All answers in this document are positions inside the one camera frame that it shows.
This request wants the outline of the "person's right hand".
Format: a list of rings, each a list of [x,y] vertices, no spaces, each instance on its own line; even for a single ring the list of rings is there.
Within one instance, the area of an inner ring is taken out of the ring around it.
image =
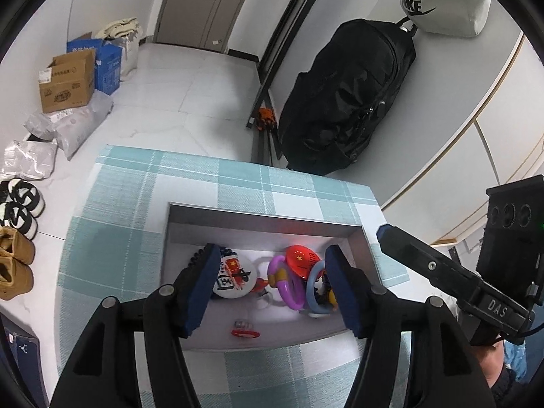
[[[496,342],[491,346],[472,346],[471,352],[478,360],[489,387],[504,390],[509,381],[504,362],[504,342]]]

